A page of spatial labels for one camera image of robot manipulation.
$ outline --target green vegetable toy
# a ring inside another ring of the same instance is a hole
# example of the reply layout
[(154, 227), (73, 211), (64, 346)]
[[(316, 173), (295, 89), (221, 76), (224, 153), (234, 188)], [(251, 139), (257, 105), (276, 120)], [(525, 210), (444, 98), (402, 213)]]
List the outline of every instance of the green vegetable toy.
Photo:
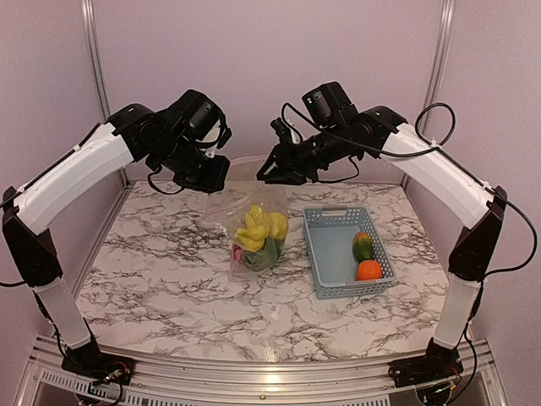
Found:
[(355, 234), (353, 238), (353, 255), (357, 262), (374, 259), (374, 247), (372, 238), (363, 232)]

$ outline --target lavender wall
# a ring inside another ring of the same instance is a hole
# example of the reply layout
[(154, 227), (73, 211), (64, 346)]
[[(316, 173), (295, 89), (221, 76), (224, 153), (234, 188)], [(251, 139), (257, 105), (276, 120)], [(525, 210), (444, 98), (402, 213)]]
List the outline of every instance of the lavender wall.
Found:
[[(74, 0), (0, 3), (0, 173), (2, 190), (19, 186), (62, 155), (100, 119), (80, 11)], [(72, 282), (114, 198), (108, 178), (52, 226)], [(20, 279), (0, 238), (0, 280)], [(28, 288), (0, 292), (0, 397), (12, 404), (38, 332), (47, 332)]]
[[(447, 150), (492, 185), (507, 189), (541, 228), (541, 3), (457, 2), (451, 53), (439, 99), (458, 116)], [(443, 119), (430, 134), (446, 131)], [(446, 261), (459, 232), (458, 221), (417, 184), (408, 194)], [(503, 235), (492, 267), (520, 263), (529, 253), (530, 232), (507, 210)], [(510, 405), (538, 404), (541, 397), (541, 259), (527, 269), (489, 279), (476, 337), (493, 349)]]
[[(339, 80), (359, 109), (386, 104), (414, 118), (428, 85), (442, 2), (430, 0), (96, 1), (112, 109), (166, 107), (186, 89), (225, 111), (230, 157), (268, 153), (283, 102)], [(398, 183), (367, 158), (359, 180)], [(347, 161), (327, 178), (354, 173)], [(145, 178), (144, 165), (128, 170)]]

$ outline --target plastic bag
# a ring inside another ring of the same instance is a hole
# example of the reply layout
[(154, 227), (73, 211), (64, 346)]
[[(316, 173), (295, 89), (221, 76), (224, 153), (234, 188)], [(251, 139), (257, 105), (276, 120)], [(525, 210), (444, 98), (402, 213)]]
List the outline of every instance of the plastic bag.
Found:
[(231, 241), (230, 276), (234, 279), (269, 269), (284, 250), (289, 229), (286, 189), (252, 181), (264, 159), (233, 161), (226, 188), (207, 200), (205, 220), (220, 225)]

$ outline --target orange fruit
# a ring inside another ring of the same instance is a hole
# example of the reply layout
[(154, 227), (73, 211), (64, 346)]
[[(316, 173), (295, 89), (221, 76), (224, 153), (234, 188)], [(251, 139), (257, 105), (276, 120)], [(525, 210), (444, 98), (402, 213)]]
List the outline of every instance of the orange fruit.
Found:
[(382, 277), (383, 269), (378, 261), (366, 260), (358, 264), (356, 281), (371, 281)]

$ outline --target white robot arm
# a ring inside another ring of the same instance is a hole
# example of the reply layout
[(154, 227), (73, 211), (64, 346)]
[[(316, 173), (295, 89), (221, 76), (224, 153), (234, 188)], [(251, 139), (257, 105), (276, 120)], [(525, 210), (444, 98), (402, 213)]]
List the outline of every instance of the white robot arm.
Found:
[(303, 96), (312, 120), (286, 103), (320, 131), (294, 143), (285, 118), (271, 123), (280, 143), (258, 172), (269, 184), (318, 181), (317, 171), (346, 156), (359, 160), (365, 153), (383, 158), (421, 183), (460, 219), (462, 233), (449, 260), (450, 283), (440, 322), (426, 355), (400, 359), (390, 365), (398, 387), (453, 376), (462, 372), (456, 350), (465, 326), (477, 311), (479, 292), (500, 235), (505, 191), (470, 176), (437, 145), (421, 140), (406, 119), (387, 107), (358, 112), (342, 87), (322, 85)]
[[(131, 360), (99, 351), (62, 278), (49, 225), (86, 190), (144, 157), (155, 173), (162, 165), (171, 169), (173, 181), (182, 188), (221, 190), (229, 161), (215, 156), (215, 151), (230, 136), (221, 109), (190, 90), (160, 112), (139, 104), (125, 107), (44, 173), (18, 189), (6, 190), (3, 234), (23, 280), (68, 345), (65, 369), (102, 378), (97, 371), (111, 373), (115, 363), (129, 365)], [(126, 383), (129, 376), (123, 379)]]

